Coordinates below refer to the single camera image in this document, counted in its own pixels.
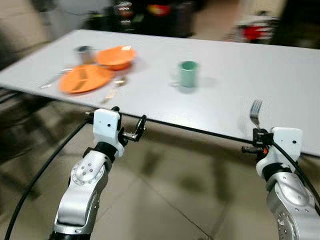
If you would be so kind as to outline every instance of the black cable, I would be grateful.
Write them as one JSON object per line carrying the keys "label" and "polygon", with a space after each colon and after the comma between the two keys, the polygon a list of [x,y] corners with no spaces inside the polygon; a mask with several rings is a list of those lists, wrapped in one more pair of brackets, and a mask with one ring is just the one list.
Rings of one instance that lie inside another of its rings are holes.
{"label": "black cable", "polygon": [[49,164],[54,160],[54,158],[58,155],[58,153],[64,148],[64,146],[87,124],[87,120],[81,123],[67,138],[64,142],[54,151],[54,153],[48,158],[45,164],[41,167],[41,169],[36,173],[34,178],[31,180],[29,185],[27,186],[26,190],[24,191],[22,197],[20,198],[18,204],[15,207],[13,215],[11,217],[10,223],[5,233],[4,240],[9,240],[11,236],[12,229],[14,228],[15,222],[17,220],[18,214],[24,204],[29,192],[31,191],[32,187],[35,185],[36,181],[41,177],[44,171],[47,169]]}
{"label": "black cable", "polygon": [[316,207],[319,206],[320,205],[320,196],[317,193],[315,187],[312,185],[312,183],[309,181],[309,179],[305,175],[304,171],[302,171],[302,169],[298,166],[298,164],[278,144],[273,142],[272,145],[276,149],[278,149],[279,152],[282,153],[286,157],[286,159],[288,159],[288,161],[294,166],[294,168],[298,172],[299,176],[302,178],[302,181],[305,183],[305,185],[307,185],[307,187],[309,188],[309,190],[312,192],[313,196],[315,197],[315,200],[317,202],[317,204],[315,206]]}

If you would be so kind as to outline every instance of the floor tile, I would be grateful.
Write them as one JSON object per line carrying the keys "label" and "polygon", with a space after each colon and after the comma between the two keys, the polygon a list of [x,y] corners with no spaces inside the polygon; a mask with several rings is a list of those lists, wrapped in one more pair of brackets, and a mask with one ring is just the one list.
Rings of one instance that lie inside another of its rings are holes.
{"label": "floor tile", "polygon": [[138,180],[101,218],[92,236],[113,240],[204,240],[206,236]]}

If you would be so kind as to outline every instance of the green mug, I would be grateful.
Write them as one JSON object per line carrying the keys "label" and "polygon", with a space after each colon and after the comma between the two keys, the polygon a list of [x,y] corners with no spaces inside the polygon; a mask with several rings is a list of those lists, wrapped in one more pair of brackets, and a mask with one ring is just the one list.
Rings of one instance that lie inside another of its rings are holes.
{"label": "green mug", "polygon": [[198,78],[199,65],[194,61],[183,61],[178,65],[179,85],[186,88],[194,88]]}

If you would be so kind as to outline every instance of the table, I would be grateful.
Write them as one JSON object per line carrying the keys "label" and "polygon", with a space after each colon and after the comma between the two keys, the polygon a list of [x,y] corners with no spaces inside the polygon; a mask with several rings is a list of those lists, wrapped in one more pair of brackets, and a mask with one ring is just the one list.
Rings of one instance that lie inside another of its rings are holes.
{"label": "table", "polygon": [[[125,74],[128,83],[101,104],[113,84],[68,95],[58,81],[40,89],[66,65],[79,63],[74,49],[131,45],[138,53]],[[196,88],[172,87],[176,66],[200,64]],[[320,51],[315,49],[75,30],[0,73],[0,86],[61,101],[110,109],[131,116],[235,140],[251,140],[249,111],[262,99],[261,127],[303,130],[302,151],[320,156]]]}

